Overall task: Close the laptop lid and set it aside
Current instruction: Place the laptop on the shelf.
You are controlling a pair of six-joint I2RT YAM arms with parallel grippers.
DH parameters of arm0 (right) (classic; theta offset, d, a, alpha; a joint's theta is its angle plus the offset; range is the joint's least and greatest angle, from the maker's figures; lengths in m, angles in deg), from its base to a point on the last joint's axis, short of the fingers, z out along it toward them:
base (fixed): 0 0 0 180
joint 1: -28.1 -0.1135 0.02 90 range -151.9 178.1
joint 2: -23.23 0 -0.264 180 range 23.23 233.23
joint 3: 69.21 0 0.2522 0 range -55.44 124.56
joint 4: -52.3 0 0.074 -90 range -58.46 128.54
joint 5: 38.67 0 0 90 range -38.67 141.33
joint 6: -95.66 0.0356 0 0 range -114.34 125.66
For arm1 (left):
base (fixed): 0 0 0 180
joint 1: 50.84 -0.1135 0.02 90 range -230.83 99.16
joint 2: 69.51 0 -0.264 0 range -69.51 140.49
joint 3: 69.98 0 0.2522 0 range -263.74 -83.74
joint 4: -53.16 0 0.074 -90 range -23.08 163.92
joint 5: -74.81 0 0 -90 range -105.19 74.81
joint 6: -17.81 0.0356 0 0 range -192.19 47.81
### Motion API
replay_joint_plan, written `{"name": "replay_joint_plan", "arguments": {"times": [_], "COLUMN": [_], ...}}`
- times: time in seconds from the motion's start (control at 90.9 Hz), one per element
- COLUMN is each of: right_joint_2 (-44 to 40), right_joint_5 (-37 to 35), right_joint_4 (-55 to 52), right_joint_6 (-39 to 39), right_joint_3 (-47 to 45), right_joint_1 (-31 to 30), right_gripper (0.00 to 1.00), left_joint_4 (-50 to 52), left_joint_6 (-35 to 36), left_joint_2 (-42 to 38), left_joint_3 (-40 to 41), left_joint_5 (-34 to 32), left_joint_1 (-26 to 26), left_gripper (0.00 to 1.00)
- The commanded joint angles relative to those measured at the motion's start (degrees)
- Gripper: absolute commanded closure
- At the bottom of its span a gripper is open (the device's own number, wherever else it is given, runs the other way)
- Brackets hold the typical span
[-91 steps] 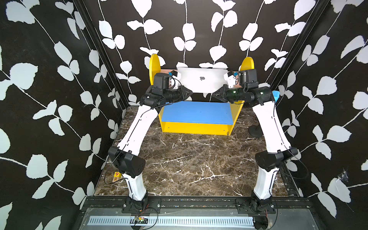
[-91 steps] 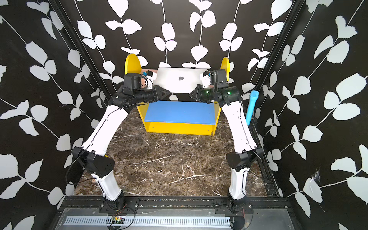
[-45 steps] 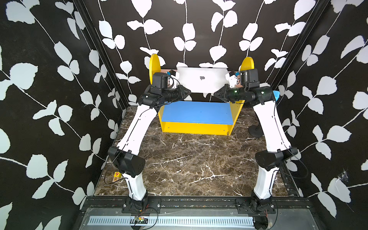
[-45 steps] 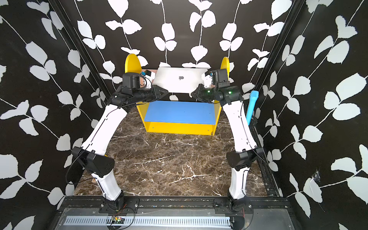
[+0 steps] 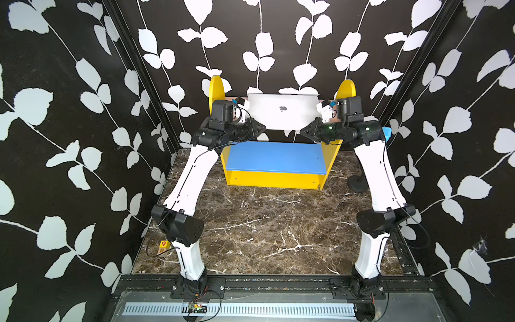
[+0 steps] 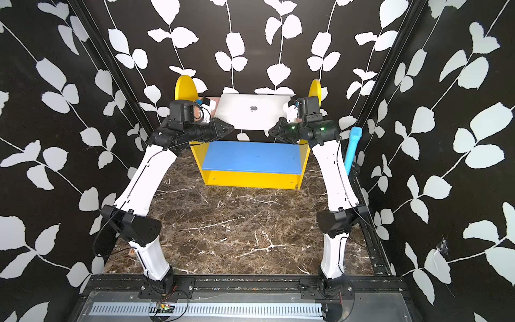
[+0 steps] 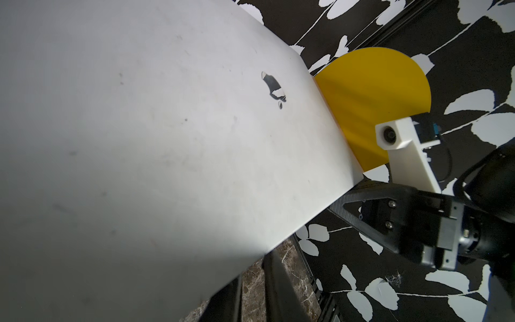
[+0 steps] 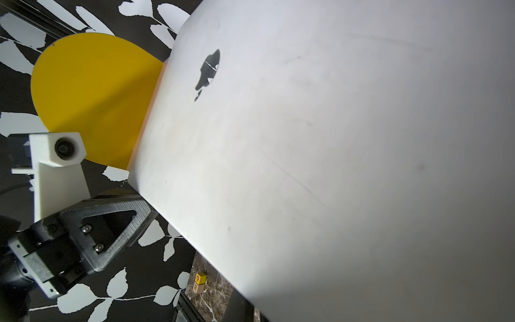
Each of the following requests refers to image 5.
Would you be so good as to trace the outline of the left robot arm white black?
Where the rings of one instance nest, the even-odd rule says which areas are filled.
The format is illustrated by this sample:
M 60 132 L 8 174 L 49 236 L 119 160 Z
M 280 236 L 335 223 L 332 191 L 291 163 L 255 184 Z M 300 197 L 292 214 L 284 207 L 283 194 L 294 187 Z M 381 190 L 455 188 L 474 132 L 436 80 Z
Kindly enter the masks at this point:
M 265 125 L 245 108 L 247 103 L 241 97 L 213 102 L 211 115 L 192 137 L 189 159 L 176 186 L 164 204 L 151 211 L 177 253 L 182 284 L 196 293 L 207 287 L 207 269 L 199 245 L 204 221 L 194 217 L 201 190 L 224 148 L 256 139 L 266 131 Z

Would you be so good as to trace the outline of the silver laptop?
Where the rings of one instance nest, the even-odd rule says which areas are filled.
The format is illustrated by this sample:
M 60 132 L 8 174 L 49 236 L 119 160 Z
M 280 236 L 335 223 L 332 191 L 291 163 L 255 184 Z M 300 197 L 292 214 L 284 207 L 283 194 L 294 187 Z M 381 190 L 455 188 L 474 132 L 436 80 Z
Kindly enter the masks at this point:
M 249 94 L 245 109 L 267 130 L 301 130 L 321 114 L 316 95 Z

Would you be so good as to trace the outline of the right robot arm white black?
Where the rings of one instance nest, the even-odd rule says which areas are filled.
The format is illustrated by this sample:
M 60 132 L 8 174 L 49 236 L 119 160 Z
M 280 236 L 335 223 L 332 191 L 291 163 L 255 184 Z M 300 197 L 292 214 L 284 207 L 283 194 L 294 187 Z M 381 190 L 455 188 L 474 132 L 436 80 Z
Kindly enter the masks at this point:
M 316 143 L 339 140 L 349 144 L 361 164 L 362 175 L 350 177 L 347 184 L 355 192 L 371 193 L 371 209 L 357 215 L 362 240 L 350 286 L 355 297 L 368 297 L 380 283 L 380 266 L 391 230 L 413 216 L 416 209 L 407 204 L 395 183 L 386 151 L 390 131 L 377 119 L 364 117 L 360 97 L 324 100 L 317 109 L 320 116 L 300 134 Z

